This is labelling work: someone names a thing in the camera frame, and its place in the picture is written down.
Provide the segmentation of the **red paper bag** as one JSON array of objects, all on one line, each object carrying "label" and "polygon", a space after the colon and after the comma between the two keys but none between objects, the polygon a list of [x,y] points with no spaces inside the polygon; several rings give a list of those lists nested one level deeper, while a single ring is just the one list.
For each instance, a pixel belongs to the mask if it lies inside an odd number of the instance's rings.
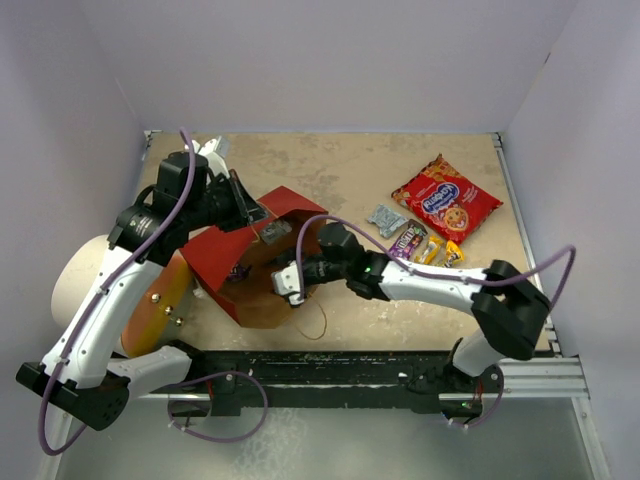
[{"label": "red paper bag", "polygon": [[[293,314],[286,300],[274,293],[271,274],[288,264],[302,225],[327,210],[295,191],[280,186],[259,198],[269,217],[250,227],[224,233],[209,227],[189,240],[181,254],[204,291],[241,327],[271,330]],[[268,223],[286,220],[292,231],[273,245],[259,231]],[[252,266],[249,277],[230,283],[226,277],[236,263]]]}]

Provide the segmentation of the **grey snack packet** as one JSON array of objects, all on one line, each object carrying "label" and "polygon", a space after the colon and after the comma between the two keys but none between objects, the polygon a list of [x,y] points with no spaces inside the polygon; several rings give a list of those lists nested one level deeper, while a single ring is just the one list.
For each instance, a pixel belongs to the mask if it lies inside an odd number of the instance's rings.
[{"label": "grey snack packet", "polygon": [[408,222],[408,219],[387,205],[378,204],[367,218],[367,222],[378,227],[381,237],[389,239]]}]

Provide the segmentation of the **purple candy packet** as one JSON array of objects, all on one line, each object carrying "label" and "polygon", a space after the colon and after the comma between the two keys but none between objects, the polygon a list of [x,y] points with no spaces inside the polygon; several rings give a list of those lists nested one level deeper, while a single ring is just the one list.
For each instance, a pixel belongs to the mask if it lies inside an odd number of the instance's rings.
[{"label": "purple candy packet", "polygon": [[252,266],[243,266],[240,263],[236,263],[226,277],[226,281],[230,283],[237,283],[246,280],[251,272]]},{"label": "purple candy packet", "polygon": [[389,252],[396,258],[410,260],[427,237],[427,229],[420,222],[409,220],[405,230],[395,240]]}]

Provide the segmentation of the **yellow candy packet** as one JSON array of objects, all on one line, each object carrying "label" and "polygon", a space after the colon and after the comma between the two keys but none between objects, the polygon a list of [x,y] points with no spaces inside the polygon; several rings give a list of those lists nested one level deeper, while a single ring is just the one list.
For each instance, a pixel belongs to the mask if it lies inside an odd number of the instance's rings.
[{"label": "yellow candy packet", "polygon": [[459,265],[465,259],[461,248],[453,241],[448,240],[445,246],[443,259],[439,262],[439,267],[452,268]]},{"label": "yellow candy packet", "polygon": [[416,263],[429,265],[436,258],[443,245],[444,241],[441,238],[431,235],[427,241],[425,250],[417,255],[414,261]]}]

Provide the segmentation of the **red cookie snack bag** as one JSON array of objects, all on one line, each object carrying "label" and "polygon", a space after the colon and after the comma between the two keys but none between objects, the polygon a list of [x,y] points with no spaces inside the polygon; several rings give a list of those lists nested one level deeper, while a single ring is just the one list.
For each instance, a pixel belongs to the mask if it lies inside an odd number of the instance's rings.
[{"label": "red cookie snack bag", "polygon": [[462,175],[442,154],[394,190],[391,198],[445,240],[458,245],[503,205]]}]

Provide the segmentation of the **silver mint sachet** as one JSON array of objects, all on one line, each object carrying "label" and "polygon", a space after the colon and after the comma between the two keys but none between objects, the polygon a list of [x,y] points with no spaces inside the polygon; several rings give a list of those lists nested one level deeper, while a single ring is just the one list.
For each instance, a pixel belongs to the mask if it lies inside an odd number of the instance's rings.
[{"label": "silver mint sachet", "polygon": [[265,244],[273,245],[291,231],[292,227],[286,220],[276,219],[262,228],[259,236]]}]

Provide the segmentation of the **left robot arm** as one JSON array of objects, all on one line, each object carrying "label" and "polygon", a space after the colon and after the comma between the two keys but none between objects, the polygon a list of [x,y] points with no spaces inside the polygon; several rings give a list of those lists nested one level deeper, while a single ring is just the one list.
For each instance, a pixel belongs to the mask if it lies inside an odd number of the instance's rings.
[{"label": "left robot arm", "polygon": [[157,181],[122,211],[107,237],[101,267],[64,334],[39,362],[25,362],[16,379],[86,426],[101,431],[128,401],[168,385],[202,387],[204,365],[175,341],[132,359],[112,356],[134,310],[192,231],[231,232],[265,219],[236,172],[214,152],[174,152]]}]

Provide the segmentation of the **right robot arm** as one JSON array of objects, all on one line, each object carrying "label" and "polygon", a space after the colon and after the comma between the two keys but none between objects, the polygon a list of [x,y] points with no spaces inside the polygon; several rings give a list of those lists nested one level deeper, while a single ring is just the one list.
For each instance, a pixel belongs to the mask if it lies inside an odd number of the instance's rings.
[{"label": "right robot arm", "polygon": [[309,286],[342,280],[363,299],[416,301],[473,317],[476,331],[458,342],[444,369],[446,383],[456,391],[469,390],[502,359],[533,357],[551,303],[510,263],[495,260],[486,268],[455,271],[407,262],[365,249],[339,222],[322,226],[317,241],[316,254],[294,248],[284,274],[291,304],[302,303]]}]

